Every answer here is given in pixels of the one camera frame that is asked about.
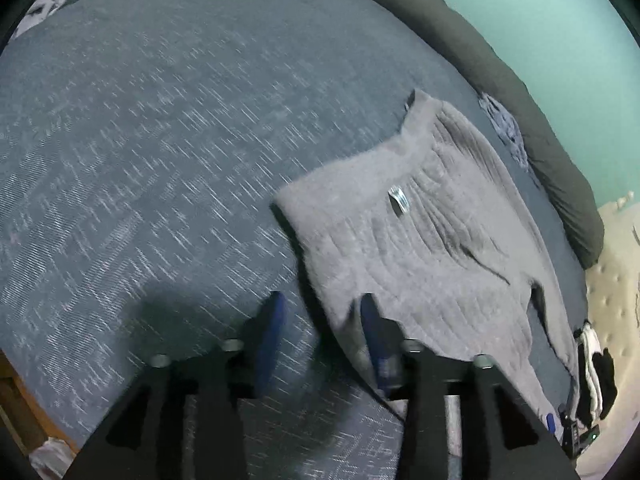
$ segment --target metal bolt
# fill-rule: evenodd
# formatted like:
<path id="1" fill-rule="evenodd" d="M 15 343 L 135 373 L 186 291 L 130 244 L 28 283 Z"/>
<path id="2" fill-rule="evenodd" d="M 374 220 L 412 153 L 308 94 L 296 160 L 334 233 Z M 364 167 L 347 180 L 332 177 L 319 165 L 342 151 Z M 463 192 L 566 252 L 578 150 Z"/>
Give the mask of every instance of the metal bolt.
<path id="1" fill-rule="evenodd" d="M 156 354 L 151 358 L 151 361 L 149 361 L 149 364 L 153 368 L 166 368 L 168 365 L 171 364 L 171 358 L 165 354 Z"/>
<path id="2" fill-rule="evenodd" d="M 227 339 L 221 346 L 223 352 L 239 352 L 244 348 L 244 342 L 239 339 Z"/>
<path id="3" fill-rule="evenodd" d="M 418 354 L 422 352 L 423 345 L 415 339 L 405 339 L 402 341 L 402 349 L 408 354 Z"/>
<path id="4" fill-rule="evenodd" d="M 477 368 L 482 368 L 482 369 L 493 368 L 494 367 L 494 360 L 491 358 L 490 355 L 478 354 L 474 358 L 474 366 L 477 367 Z"/>

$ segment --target mattress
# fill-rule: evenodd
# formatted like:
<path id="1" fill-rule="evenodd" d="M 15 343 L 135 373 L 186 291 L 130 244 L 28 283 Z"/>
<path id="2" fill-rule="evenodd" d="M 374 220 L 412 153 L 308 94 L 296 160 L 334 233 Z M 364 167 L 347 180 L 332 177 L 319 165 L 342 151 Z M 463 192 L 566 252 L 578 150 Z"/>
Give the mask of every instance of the mattress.
<path id="1" fill-rule="evenodd" d="M 0 341 L 47 413 L 81 445 L 149 356 L 206 351 L 280 290 L 273 390 L 241 406 L 250 472 L 393 476 L 402 425 L 335 365 L 271 200 L 395 134 L 413 88 L 494 146 L 581 325 L 584 273 L 545 193 L 464 78 L 370 0 L 80 0 L 12 41 Z M 530 360 L 557 406 L 569 377 L 529 317 Z"/>

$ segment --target bed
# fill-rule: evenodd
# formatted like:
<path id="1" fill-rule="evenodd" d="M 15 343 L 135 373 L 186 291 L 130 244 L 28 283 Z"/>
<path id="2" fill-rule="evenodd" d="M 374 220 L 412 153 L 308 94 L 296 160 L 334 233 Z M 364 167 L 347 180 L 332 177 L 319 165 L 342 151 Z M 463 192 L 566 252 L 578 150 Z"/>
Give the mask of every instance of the bed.
<path id="1" fill-rule="evenodd" d="M 413 88 L 494 147 L 581 326 L 584 271 L 547 192 L 460 72 L 371 0 L 79 0 L 7 46 L 0 344 L 71 439 L 82 445 L 150 355 L 203 352 L 281 290 L 273 393 L 241 407 L 250 472 L 393 476 L 401 421 L 334 366 L 271 198 L 392 136 Z M 559 406 L 568 373 L 527 314 L 530 362 Z"/>

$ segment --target cream headboard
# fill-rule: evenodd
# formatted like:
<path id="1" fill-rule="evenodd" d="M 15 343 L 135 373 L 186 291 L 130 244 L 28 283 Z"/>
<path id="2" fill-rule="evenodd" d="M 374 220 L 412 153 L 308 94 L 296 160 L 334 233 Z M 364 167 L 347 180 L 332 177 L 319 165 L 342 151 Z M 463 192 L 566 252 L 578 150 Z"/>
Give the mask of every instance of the cream headboard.
<path id="1" fill-rule="evenodd" d="M 599 209 L 604 250 L 586 272 L 589 320 L 613 357 L 618 398 L 600 423 L 600 437 L 578 459 L 583 479 L 602 478 L 640 416 L 640 203 L 626 205 L 632 197 Z"/>

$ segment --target teal wall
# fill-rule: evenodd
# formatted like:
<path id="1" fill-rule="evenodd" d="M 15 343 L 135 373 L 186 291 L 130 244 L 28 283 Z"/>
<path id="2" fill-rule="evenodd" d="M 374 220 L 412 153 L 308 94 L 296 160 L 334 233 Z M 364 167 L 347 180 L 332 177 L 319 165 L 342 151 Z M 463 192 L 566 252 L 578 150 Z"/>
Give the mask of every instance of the teal wall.
<path id="1" fill-rule="evenodd" d="M 640 193 L 640 48 L 608 0 L 446 0 L 524 81 L 602 205 Z"/>

